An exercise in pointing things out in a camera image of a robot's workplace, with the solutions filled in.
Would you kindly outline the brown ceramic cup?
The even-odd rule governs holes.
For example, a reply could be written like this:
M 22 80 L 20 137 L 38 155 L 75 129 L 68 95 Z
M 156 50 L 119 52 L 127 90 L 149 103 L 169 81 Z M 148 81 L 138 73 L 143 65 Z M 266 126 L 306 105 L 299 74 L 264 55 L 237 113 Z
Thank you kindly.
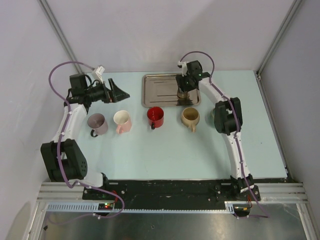
M 181 99 L 188 99 L 190 95 L 188 91 L 182 91 L 180 88 L 178 88 L 177 97 Z

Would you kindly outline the pink ceramic mug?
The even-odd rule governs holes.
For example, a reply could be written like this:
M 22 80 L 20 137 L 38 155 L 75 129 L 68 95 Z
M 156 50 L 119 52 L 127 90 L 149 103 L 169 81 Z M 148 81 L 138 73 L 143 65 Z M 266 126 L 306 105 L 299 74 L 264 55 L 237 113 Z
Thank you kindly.
M 131 116 L 126 110 L 116 112 L 113 116 L 113 121 L 117 125 L 117 134 L 127 133 L 132 128 Z

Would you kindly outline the beige ceramic mug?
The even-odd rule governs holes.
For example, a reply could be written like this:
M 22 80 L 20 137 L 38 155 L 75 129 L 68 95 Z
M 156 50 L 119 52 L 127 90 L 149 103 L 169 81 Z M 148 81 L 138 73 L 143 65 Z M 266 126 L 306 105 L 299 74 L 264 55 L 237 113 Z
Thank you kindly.
M 196 126 L 200 121 L 200 114 L 197 109 L 187 107 L 182 111 L 180 120 L 185 127 L 189 128 L 192 133 L 195 133 Z

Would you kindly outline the mauve ceramic cup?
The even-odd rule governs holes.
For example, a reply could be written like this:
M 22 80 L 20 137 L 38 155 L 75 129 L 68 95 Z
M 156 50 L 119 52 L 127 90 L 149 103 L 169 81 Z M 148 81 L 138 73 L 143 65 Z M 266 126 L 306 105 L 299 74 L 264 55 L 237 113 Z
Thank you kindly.
M 87 124 L 91 128 L 90 135 L 93 138 L 104 135 L 108 131 L 108 123 L 101 113 L 91 115 L 87 120 Z

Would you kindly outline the green ceramic mug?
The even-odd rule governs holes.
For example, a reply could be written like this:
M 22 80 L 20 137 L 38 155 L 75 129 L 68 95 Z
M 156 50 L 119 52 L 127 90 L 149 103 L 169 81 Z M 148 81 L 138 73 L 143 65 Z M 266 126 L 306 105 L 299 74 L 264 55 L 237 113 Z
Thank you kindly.
M 215 109 L 211 109 L 206 116 L 206 122 L 209 126 L 211 126 L 212 128 L 215 126 Z

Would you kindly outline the red ceramic mug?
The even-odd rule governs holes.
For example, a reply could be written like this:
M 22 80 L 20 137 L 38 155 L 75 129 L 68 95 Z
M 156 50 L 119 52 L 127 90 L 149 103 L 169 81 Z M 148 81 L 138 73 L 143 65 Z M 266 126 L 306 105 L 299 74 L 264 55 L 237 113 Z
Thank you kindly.
M 160 128 L 164 123 L 164 110 L 161 107 L 154 106 L 148 109 L 147 113 L 148 123 L 152 130 Z

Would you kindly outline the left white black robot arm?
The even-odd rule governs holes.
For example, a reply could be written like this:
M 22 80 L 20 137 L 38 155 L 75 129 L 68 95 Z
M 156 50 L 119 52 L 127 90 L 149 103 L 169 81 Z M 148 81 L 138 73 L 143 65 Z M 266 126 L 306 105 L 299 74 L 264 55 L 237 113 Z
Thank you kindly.
M 64 115 L 58 131 L 50 142 L 41 145 L 40 152 L 51 181 L 94 187 L 94 195 L 104 200 L 111 194 L 111 187 L 106 184 L 107 177 L 88 167 L 77 138 L 92 103 L 117 103 L 130 95 L 120 89 L 112 78 L 108 79 L 109 86 L 103 81 L 87 84 L 85 74 L 71 75 L 69 81 L 68 95 L 62 97 Z

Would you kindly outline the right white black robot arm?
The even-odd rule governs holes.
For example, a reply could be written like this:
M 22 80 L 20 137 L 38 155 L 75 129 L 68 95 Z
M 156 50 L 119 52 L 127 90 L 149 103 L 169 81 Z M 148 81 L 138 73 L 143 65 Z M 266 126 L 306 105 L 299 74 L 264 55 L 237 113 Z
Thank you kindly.
M 243 124 L 241 101 L 237 97 L 230 98 L 212 81 L 212 74 L 204 72 L 199 61 L 179 61 L 177 66 L 181 74 L 175 79 L 178 96 L 185 97 L 192 90 L 199 90 L 214 104 L 213 124 L 216 131 L 222 134 L 231 167 L 231 194 L 238 201 L 248 195 L 257 201 L 257 190 L 253 176 L 249 171 L 241 143 Z

